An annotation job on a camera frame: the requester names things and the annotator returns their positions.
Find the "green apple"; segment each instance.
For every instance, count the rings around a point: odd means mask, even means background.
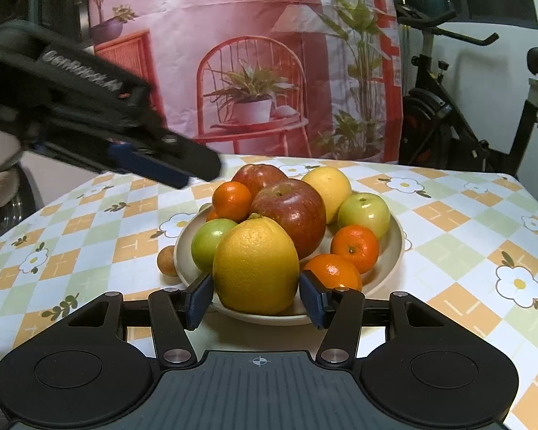
[[[216,218],[197,230],[192,240],[192,258],[197,268],[202,272],[211,273],[217,246],[236,226],[237,223],[233,220]]]
[[[374,193],[354,193],[339,208],[339,228],[361,225],[370,229],[380,239],[388,232],[391,211],[383,198]]]

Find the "white plate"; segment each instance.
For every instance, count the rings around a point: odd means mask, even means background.
[[[193,236],[201,225],[205,223],[205,218],[207,218],[208,212],[209,206],[202,207],[200,212],[183,228],[175,243],[175,250],[173,252],[175,269],[185,286],[189,286],[199,275],[201,275],[201,271],[195,266],[195,263],[193,263],[191,245]],[[330,253],[331,239],[333,238],[331,230],[334,231],[334,228],[327,228],[325,237],[320,246],[317,247],[317,250],[307,257],[307,259],[318,254]],[[391,215],[391,223],[388,233],[380,241],[380,251],[379,260],[377,260],[373,269],[368,273],[363,274],[363,280],[367,282],[363,286],[363,293],[367,297],[373,297],[374,293],[394,275],[396,268],[400,264],[400,260],[405,253],[405,236],[403,229],[401,228],[399,221],[393,215]],[[311,323],[299,297],[299,292],[297,292],[293,304],[280,315],[243,314],[227,309],[221,304],[216,293],[213,294],[212,306],[222,314],[249,323],[275,326],[292,326]]]

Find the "white flower pot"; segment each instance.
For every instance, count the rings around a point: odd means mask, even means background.
[[[257,102],[235,103],[231,111],[231,119],[238,124],[268,123],[271,119],[273,100],[258,100]]]

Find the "tablecloth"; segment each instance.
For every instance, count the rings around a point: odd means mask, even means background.
[[[384,292],[408,291],[505,352],[520,387],[506,419],[538,430],[538,203],[510,176],[390,164],[224,156],[222,178],[174,190],[135,175],[107,173],[64,195],[0,239],[0,358],[99,294],[147,298],[178,277],[160,274],[156,255],[214,189],[246,163],[301,177],[334,166],[356,191],[382,195],[406,232],[406,252]],[[310,325],[269,327],[206,314],[189,333],[205,349],[307,349],[322,338]],[[154,355],[148,329],[129,341]],[[384,341],[363,329],[359,356]]]

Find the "purple flower pot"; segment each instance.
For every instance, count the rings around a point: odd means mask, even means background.
[[[124,23],[118,18],[111,18],[102,24],[90,27],[90,34],[95,45],[117,39],[124,28]]]

